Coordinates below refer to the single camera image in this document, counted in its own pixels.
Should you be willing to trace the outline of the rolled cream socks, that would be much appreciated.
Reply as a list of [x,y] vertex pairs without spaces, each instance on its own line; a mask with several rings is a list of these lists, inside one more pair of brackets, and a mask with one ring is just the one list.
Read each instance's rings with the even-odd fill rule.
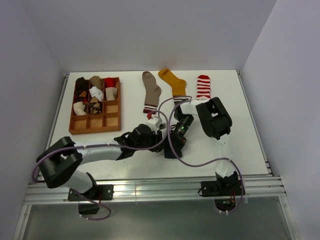
[[107,101],[115,101],[118,97],[118,89],[116,87],[106,87],[105,96]]

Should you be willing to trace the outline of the rolled dark argyle socks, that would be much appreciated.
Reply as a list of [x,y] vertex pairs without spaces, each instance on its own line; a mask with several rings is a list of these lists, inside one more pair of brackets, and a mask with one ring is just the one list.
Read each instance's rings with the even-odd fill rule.
[[89,82],[84,78],[80,77],[75,81],[75,92],[74,92],[74,102],[88,102],[89,95]]

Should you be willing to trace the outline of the mustard yellow sock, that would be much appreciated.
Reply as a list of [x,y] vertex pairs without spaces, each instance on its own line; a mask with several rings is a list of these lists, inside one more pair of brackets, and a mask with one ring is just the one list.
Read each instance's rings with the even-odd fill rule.
[[165,68],[158,72],[158,76],[171,86],[174,104],[187,99],[186,97],[186,81],[175,76],[169,69]]

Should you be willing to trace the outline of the brown argyle sock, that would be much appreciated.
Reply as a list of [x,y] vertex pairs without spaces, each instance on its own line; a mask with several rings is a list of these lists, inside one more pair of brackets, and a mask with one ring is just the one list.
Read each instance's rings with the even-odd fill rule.
[[102,113],[101,102],[96,97],[93,97],[89,102],[89,114],[99,115]]

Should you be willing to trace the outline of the wooden compartment tray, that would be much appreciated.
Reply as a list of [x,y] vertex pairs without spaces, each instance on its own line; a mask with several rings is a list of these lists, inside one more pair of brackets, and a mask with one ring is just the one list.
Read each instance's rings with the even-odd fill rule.
[[121,82],[119,77],[75,81],[69,121],[71,135],[121,130]]

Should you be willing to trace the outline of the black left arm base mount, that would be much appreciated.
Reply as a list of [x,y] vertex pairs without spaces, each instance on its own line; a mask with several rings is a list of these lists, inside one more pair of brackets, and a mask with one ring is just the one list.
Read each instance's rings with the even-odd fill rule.
[[96,185],[85,193],[80,193],[70,188],[67,200],[69,202],[78,202],[78,213],[82,217],[97,220],[93,218],[100,210],[107,210],[108,214],[99,219],[106,219],[111,216],[111,209],[106,206],[103,201],[111,201],[113,199],[114,186],[112,184]]

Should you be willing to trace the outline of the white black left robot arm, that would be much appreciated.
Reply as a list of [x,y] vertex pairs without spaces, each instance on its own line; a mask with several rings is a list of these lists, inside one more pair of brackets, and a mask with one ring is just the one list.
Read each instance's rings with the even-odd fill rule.
[[74,194],[93,200],[100,195],[99,187],[90,173],[81,172],[78,167],[102,160],[127,159],[139,149],[160,152],[164,128],[163,123],[159,126],[142,123],[108,143],[88,146],[76,144],[66,136],[43,152],[36,159],[36,166],[49,189],[67,186]]

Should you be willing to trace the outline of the rolled taupe socks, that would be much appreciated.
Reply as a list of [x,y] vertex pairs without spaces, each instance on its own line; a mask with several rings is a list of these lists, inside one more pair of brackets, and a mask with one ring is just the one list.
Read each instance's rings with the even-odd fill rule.
[[98,89],[102,90],[104,88],[105,82],[102,78],[95,75],[89,79],[92,87],[97,87]]

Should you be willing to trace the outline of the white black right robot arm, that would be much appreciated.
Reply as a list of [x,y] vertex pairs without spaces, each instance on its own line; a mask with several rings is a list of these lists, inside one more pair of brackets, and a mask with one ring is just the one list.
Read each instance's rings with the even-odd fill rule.
[[225,154],[200,164],[187,163],[181,159],[181,151],[187,141],[185,134],[194,121],[194,116],[199,118],[205,135],[211,139],[215,139],[224,151],[227,149],[233,122],[221,100],[218,97],[213,97],[209,100],[188,99],[175,105],[168,121],[171,122],[172,118],[175,118],[177,124],[167,135],[168,152],[182,164],[191,168],[201,168],[216,163],[216,191],[221,195],[227,195],[232,190],[240,190],[244,194],[243,176],[237,165],[228,155]]

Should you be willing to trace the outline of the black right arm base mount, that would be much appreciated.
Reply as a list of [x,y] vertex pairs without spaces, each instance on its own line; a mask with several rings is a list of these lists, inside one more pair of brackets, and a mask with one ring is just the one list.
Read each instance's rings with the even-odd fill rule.
[[226,183],[220,180],[202,181],[198,194],[204,198],[218,198],[214,200],[214,204],[219,211],[229,212],[236,208],[237,197],[244,197],[246,192],[241,185],[241,181],[237,180],[234,183]]

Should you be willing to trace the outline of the navy blue sock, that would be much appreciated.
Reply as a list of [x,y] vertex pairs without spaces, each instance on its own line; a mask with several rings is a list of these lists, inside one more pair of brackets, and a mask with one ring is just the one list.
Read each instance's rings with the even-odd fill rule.
[[180,140],[172,139],[171,145],[168,139],[166,139],[164,144],[164,158],[165,159],[177,159],[176,156],[181,158],[183,156],[182,149],[185,143]]

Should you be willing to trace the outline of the rolled white socks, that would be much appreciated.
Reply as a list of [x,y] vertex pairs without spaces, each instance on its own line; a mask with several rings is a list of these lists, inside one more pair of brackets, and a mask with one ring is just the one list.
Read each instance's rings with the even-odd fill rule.
[[103,101],[104,93],[96,86],[93,86],[89,89],[89,93],[92,98],[97,98],[98,101]]

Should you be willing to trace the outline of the taupe sock with striped cuff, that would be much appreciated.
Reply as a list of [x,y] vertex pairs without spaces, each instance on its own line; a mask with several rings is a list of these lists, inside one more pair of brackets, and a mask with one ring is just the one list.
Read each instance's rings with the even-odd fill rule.
[[145,88],[145,99],[143,113],[148,114],[157,110],[161,95],[161,88],[157,85],[155,76],[149,71],[142,73],[142,82]]

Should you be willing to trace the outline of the red white striped sock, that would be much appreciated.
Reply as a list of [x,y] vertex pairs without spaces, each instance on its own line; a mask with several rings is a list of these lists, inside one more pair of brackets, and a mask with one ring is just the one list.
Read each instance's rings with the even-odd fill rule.
[[196,84],[196,99],[209,100],[211,98],[211,79],[207,75],[199,75]]

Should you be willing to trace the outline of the aluminium frame rail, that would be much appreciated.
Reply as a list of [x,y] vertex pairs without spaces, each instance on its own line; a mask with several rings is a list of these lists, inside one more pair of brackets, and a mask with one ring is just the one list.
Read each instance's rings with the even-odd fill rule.
[[[100,180],[98,185],[113,185],[112,203],[160,202],[202,199],[198,190],[202,181],[214,181],[214,177]],[[279,176],[246,177],[244,179],[247,198],[283,197],[286,190]],[[68,201],[69,188],[61,186],[49,189],[46,184],[28,186],[24,205],[71,204]]]

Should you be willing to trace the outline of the rolled red socks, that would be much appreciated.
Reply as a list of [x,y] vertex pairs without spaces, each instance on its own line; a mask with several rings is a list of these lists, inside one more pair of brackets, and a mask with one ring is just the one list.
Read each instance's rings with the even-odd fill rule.
[[105,88],[118,88],[118,79],[116,77],[104,78]]

